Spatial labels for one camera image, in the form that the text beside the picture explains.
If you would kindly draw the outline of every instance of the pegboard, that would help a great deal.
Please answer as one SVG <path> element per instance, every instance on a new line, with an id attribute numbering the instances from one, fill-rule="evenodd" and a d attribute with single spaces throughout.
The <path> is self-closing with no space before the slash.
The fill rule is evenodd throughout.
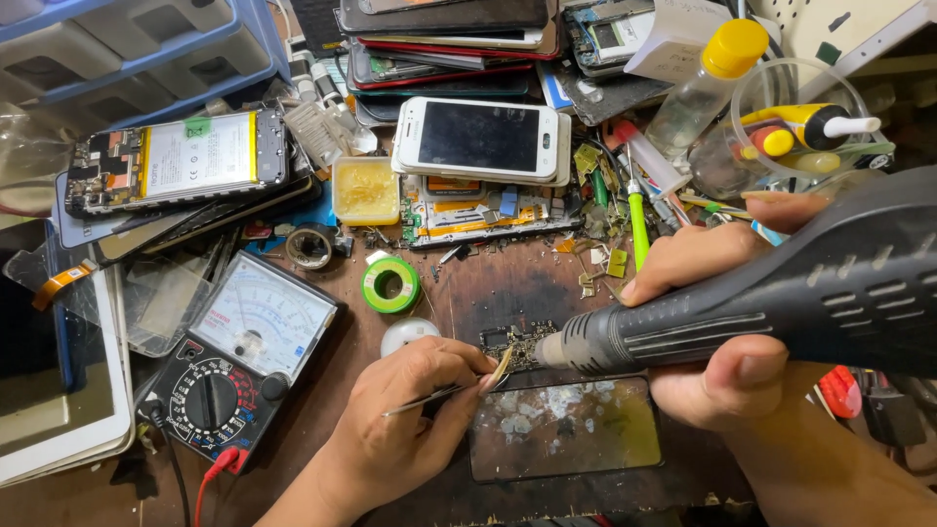
<path id="1" fill-rule="evenodd" d="M 930 0 L 750 0 L 755 13 L 778 23 L 784 54 L 816 59 L 826 43 L 838 73 L 849 75 L 932 20 Z"/>

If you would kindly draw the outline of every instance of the plastic bottle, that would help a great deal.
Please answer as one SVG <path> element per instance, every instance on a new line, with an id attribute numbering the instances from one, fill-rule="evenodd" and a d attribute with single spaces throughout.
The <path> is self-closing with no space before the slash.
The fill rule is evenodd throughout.
<path id="1" fill-rule="evenodd" d="M 667 160 L 678 158 L 732 98 L 736 82 L 767 49 L 761 24 L 734 19 L 716 30 L 696 73 L 674 86 L 645 135 Z"/>

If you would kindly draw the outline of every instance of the wooden desk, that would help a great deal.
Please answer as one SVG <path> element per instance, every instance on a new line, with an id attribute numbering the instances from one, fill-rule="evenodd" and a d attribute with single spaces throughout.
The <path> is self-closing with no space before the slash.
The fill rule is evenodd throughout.
<path id="1" fill-rule="evenodd" d="M 399 251 L 421 274 L 428 293 L 429 302 L 424 299 L 414 314 L 434 321 L 445 337 L 476 344 L 483 329 L 546 319 L 563 324 L 574 314 L 614 301 L 604 285 L 596 297 L 581 300 L 579 263 L 569 254 L 559 254 L 555 262 L 554 253 L 540 240 L 511 243 L 493 255 L 482 249 L 464 262 L 452 259 L 445 264 L 439 283 L 433 281 L 429 266 L 444 251 L 427 252 L 426 259 L 423 253 Z M 222 475 L 211 484 L 203 505 L 203 525 L 247 526 L 258 519 L 328 439 L 358 374 L 378 359 L 384 330 L 397 317 L 376 313 L 361 297 L 364 256 L 370 252 L 358 237 L 353 259 L 330 264 L 326 273 L 309 273 L 313 283 L 349 304 L 349 317 L 310 376 L 309 386 L 297 394 L 281 425 L 264 439 L 265 452 L 258 453 L 258 466 L 236 479 Z M 633 263 L 629 265 L 632 276 Z M 367 515 L 361 523 L 460 526 L 752 499 L 741 471 L 717 436 L 662 416 L 660 437 L 664 463 L 659 467 L 490 485 L 472 481 L 468 449 L 463 444 L 442 474 Z M 210 464 L 181 447 L 176 454 L 194 511 L 201 476 Z M 179 492 L 169 461 L 163 451 L 149 461 L 159 485 L 158 498 L 140 502 L 129 485 L 109 487 L 116 464 L 109 460 L 95 472 L 85 467 L 0 489 L 3 523 L 181 525 Z"/>

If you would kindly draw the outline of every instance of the white samsung phone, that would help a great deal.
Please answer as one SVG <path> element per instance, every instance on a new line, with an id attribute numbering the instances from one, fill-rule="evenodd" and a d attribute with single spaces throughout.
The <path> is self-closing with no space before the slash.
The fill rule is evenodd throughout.
<path id="1" fill-rule="evenodd" d="M 507 48 L 533 50 L 543 41 L 544 31 L 556 32 L 553 21 L 544 29 L 517 29 L 495 33 L 466 33 L 465 35 L 389 35 L 386 37 L 365 37 L 368 40 L 385 42 L 410 42 L 413 44 L 436 44 L 438 46 L 467 46 L 472 48 Z"/>
<path id="2" fill-rule="evenodd" d="M 400 109 L 393 165 L 410 173 L 557 174 L 559 114 L 547 106 L 415 97 Z"/>

